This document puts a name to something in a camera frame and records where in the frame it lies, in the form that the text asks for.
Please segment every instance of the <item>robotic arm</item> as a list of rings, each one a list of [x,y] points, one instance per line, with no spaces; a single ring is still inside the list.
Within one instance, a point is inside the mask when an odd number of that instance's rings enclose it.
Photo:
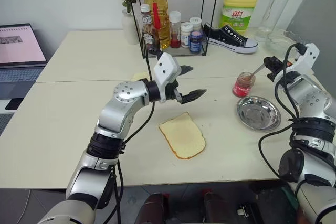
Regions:
[[[66,200],[54,206],[40,224],[94,223],[96,209],[107,206],[113,193],[116,164],[136,112],[150,102],[176,99],[184,104],[206,92],[180,94],[176,78],[193,68],[180,66],[167,53],[159,52],[157,58],[155,80],[126,81],[115,87],[113,98],[101,111],[90,143],[72,175]]]
[[[318,54],[314,44],[307,44],[298,60],[287,64],[285,84],[300,116],[293,122],[292,149],[283,154],[279,175],[295,192],[309,221],[318,224],[323,219],[323,224],[328,224],[336,223],[336,146],[332,143],[336,100],[305,75]],[[274,83],[283,78],[283,62],[271,57],[264,63]]]

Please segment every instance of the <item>black sneaker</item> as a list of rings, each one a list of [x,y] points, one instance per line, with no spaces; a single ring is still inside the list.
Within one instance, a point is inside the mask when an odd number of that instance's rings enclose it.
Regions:
[[[229,25],[215,29],[206,23],[204,24],[204,33],[209,37],[210,44],[219,45],[240,54],[252,54],[258,48],[258,43],[255,40],[245,38]]]

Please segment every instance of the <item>plastic water bottle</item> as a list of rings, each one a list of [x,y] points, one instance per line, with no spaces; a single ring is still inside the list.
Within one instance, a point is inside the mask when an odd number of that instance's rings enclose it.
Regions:
[[[265,42],[268,35],[273,31],[282,11],[285,9],[288,0],[270,0],[268,8],[263,16],[263,20],[255,34],[255,39]]]

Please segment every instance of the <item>sauce bottle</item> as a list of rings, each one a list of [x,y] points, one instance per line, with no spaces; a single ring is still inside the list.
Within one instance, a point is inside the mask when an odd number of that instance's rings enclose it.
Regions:
[[[142,37],[146,43],[148,52],[156,54],[160,48],[159,33],[153,25],[149,5],[142,4],[140,9],[143,21]]]

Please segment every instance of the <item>shoe sole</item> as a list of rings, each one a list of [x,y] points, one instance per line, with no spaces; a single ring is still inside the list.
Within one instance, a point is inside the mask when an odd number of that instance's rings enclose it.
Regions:
[[[258,49],[258,45],[254,47],[236,47],[221,41],[218,41],[216,39],[210,38],[209,43],[212,45],[222,46],[225,47],[233,52],[237,52],[239,54],[253,54]]]

